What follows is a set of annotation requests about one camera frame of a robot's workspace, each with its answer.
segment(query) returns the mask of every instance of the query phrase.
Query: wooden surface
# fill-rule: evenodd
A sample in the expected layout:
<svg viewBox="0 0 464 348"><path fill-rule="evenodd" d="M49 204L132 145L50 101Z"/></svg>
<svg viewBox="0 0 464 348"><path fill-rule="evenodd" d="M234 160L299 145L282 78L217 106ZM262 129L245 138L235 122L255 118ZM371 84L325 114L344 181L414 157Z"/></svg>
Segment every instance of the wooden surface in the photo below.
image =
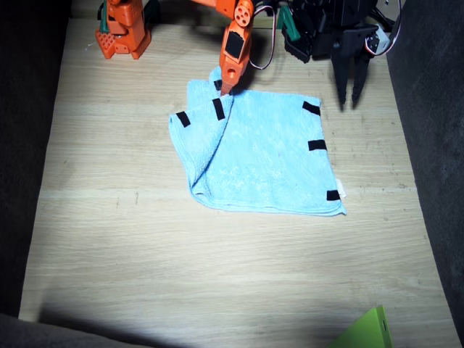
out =
<svg viewBox="0 0 464 348"><path fill-rule="evenodd" d="M322 99L348 214L223 212L191 198L167 129L187 82L217 65L222 33L160 25L139 61L106 61L97 24L69 24L22 319L55 313L183 347L324 347L385 305L396 347L459 347L385 58L341 112L330 61L302 64L279 33L250 88Z"/></svg>
<svg viewBox="0 0 464 348"><path fill-rule="evenodd" d="M96 19L96 13L103 0L73 0L71 5L71 16L76 19ZM216 25L226 26L231 21L224 16L216 13L214 9L196 4L189 0L159 0L162 13L162 21L170 24L184 25ZM386 5L384 1L379 0L377 7L382 13L392 20L398 17L398 4L390 1ZM254 20L255 28L271 28L273 18L267 17L264 13L256 16Z"/></svg>

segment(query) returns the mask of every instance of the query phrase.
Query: white tag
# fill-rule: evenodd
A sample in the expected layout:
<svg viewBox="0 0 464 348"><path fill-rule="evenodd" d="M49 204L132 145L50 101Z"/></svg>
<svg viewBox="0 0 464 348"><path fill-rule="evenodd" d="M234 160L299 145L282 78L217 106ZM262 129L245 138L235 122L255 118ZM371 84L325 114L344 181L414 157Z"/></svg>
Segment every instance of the white tag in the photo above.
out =
<svg viewBox="0 0 464 348"><path fill-rule="evenodd" d="M343 183L341 183L341 180L335 179L336 181L336 189L339 192L339 196L341 198L345 198L347 196L345 189L343 188Z"/></svg>

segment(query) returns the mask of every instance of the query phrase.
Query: green plastic piece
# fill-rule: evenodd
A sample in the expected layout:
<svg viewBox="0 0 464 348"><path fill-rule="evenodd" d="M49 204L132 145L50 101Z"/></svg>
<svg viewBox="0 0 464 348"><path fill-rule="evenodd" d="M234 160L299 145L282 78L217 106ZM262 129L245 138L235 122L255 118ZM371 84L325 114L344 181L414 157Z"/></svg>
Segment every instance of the green plastic piece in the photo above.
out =
<svg viewBox="0 0 464 348"><path fill-rule="evenodd" d="M288 6L282 6L278 12L277 29L282 29L283 25L285 25L290 41L299 40L301 36L298 33L297 27L295 27L295 22Z"/></svg>
<svg viewBox="0 0 464 348"><path fill-rule="evenodd" d="M392 348L384 306L373 308L359 318L327 348Z"/></svg>
<svg viewBox="0 0 464 348"><path fill-rule="evenodd" d="M103 9L101 10L100 33L102 34L109 33L109 28L108 28L108 23L107 23L107 0L103 1Z"/></svg>

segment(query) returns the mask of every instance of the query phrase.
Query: dark gray wall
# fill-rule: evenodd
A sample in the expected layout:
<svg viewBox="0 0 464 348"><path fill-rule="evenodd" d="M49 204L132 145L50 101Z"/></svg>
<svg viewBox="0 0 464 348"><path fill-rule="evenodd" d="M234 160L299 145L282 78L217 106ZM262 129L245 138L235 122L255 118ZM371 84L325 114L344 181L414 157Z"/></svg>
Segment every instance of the dark gray wall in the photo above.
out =
<svg viewBox="0 0 464 348"><path fill-rule="evenodd" d="M70 0L4 1L0 33L0 312L17 316Z"/></svg>
<svg viewBox="0 0 464 348"><path fill-rule="evenodd" d="M388 54L436 266L464 342L464 1L407 0Z"/></svg>

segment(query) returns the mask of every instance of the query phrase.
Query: microfiber towel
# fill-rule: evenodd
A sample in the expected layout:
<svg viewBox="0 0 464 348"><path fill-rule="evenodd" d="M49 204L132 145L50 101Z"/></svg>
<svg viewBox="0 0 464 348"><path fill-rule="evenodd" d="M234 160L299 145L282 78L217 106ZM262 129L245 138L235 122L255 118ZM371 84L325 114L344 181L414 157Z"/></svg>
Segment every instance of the microfiber towel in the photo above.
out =
<svg viewBox="0 0 464 348"><path fill-rule="evenodd" d="M169 131L188 187L211 208L346 214L328 159L320 100L241 91L220 96L220 68L193 80Z"/></svg>

